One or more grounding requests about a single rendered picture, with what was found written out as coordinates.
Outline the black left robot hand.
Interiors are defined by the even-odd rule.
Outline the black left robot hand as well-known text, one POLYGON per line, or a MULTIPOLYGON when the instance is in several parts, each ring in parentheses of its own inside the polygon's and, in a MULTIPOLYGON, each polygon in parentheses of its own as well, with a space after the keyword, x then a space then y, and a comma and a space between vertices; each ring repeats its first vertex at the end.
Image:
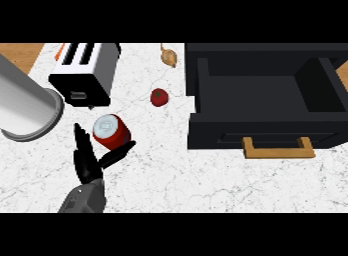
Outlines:
POLYGON ((128 151, 136 145, 136 141, 127 142, 97 159, 90 141, 90 134, 81 128, 78 123, 74 124, 74 135, 77 143, 77 149, 74 150, 75 172, 80 182, 89 184, 95 180, 103 178, 103 170, 127 156, 128 151))

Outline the red can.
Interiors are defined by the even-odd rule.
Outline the red can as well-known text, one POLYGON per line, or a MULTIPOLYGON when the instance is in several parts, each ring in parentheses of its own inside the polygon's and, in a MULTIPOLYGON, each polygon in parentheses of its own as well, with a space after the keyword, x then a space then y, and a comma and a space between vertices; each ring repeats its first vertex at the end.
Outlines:
POLYGON ((131 141, 130 130, 115 114, 103 115, 96 120, 93 137, 109 150, 115 150, 131 141))

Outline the black open drawer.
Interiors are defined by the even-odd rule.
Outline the black open drawer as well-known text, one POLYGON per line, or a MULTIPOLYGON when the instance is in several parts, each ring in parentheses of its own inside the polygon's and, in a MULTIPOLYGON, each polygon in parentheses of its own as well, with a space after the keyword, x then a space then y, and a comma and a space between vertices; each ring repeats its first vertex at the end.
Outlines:
POLYGON ((196 112, 190 149, 295 148, 307 137, 316 149, 348 142, 348 93, 326 58, 310 59, 289 76, 214 76, 198 60, 196 112))

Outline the red tomato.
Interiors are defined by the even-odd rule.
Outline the red tomato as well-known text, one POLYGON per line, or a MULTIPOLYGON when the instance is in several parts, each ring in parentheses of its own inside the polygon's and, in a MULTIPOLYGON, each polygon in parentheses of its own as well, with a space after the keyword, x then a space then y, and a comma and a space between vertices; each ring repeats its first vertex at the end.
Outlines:
POLYGON ((155 107, 161 107, 168 103, 168 93, 164 89, 157 88, 151 94, 151 103, 155 107))

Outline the large grey cylinder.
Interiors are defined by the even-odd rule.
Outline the large grey cylinder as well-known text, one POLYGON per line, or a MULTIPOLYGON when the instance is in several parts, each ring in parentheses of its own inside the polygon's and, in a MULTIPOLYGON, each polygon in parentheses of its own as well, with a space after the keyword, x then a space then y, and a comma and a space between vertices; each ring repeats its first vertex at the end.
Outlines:
POLYGON ((0 129, 16 142, 41 138, 64 114, 59 93, 43 88, 0 53, 0 129))

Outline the white and black toaster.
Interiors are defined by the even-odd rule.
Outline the white and black toaster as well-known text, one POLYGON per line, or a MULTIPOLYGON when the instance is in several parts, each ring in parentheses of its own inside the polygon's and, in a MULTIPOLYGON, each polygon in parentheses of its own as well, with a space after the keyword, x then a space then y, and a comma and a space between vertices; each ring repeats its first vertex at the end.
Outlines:
POLYGON ((74 107, 111 105, 111 88, 121 55, 118 43, 65 43, 49 82, 74 107))

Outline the brown garlic bulb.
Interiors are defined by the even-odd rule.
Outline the brown garlic bulb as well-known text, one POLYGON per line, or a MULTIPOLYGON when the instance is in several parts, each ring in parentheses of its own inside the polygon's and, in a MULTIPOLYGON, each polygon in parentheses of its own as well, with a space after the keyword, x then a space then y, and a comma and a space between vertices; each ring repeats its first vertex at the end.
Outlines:
POLYGON ((161 48, 161 60, 168 66, 177 66, 177 54, 171 49, 161 48))

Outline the black cabinet body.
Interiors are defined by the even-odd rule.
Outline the black cabinet body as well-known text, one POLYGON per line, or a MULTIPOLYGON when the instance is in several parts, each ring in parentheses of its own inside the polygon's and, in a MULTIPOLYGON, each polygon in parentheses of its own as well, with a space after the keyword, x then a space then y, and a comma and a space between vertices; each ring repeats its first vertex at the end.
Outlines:
POLYGON ((186 43, 186 95, 195 95, 198 60, 213 76, 289 76, 313 58, 334 69, 348 60, 348 43, 186 43))

